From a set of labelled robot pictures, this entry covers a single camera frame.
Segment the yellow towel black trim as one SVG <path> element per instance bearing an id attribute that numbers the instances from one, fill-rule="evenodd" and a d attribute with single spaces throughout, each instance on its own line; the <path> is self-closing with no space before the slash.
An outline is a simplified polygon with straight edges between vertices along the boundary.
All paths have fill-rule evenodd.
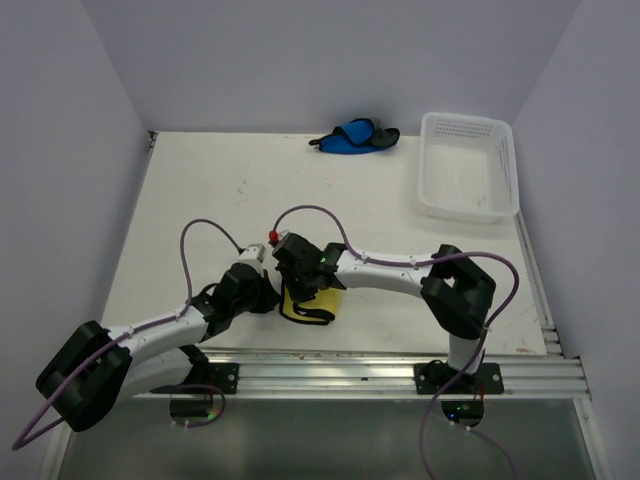
<path id="1" fill-rule="evenodd" d="M 328 289 L 319 291 L 312 300 L 297 302 L 282 284 L 279 314 L 296 324 L 326 326 L 336 319 L 341 298 L 341 290 Z"/>

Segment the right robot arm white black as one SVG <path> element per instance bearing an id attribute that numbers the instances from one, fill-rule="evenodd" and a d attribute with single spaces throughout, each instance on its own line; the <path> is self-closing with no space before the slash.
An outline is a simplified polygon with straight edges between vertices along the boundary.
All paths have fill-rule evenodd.
<path id="1" fill-rule="evenodd" d="M 443 244 L 431 256 L 351 252 L 344 243 L 320 249 L 288 233 L 275 244 L 276 269 L 290 298 L 306 302 L 329 289 L 377 289 L 422 299 L 449 334 L 445 379 L 451 389 L 468 392 L 481 380 L 478 348 L 496 283 L 461 251 Z"/>

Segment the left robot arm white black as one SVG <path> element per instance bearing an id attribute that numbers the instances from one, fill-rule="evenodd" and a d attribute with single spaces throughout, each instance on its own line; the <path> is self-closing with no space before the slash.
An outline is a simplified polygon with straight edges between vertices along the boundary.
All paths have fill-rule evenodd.
<path id="1" fill-rule="evenodd" d="M 40 373 L 36 388 L 76 432 L 139 393 L 172 385 L 197 392 L 208 379 L 198 344 L 228 330 L 236 317 L 268 313 L 278 302 L 261 261 L 237 261 L 194 296 L 181 317 L 113 329 L 82 324 Z"/>

